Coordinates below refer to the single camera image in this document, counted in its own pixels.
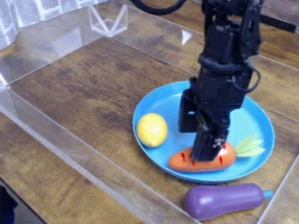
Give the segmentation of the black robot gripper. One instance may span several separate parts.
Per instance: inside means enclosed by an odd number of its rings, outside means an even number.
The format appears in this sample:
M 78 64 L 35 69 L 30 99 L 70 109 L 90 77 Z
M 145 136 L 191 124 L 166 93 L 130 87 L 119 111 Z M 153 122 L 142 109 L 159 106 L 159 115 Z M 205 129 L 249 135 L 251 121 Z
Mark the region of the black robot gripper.
M 249 86 L 254 73 L 249 59 L 239 63 L 221 64 L 201 56 L 199 62 L 201 74 L 191 79 L 191 89 L 182 92 L 179 131 L 187 133 L 198 130 L 191 159 L 210 162 L 219 155 L 227 141 L 230 112 L 241 108 L 246 94 L 257 87 Z M 197 116 L 205 124 L 199 125 Z

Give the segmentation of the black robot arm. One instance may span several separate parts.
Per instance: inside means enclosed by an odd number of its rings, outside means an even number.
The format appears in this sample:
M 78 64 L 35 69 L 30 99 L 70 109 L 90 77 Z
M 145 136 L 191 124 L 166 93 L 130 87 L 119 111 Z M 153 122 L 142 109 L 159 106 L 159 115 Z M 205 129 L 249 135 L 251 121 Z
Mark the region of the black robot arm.
M 262 0 L 203 0 L 205 47 L 201 73 L 182 93 L 179 131 L 197 134 L 194 161 L 218 156 L 230 133 L 230 113 L 242 107 L 261 72 L 250 57 L 259 54 Z

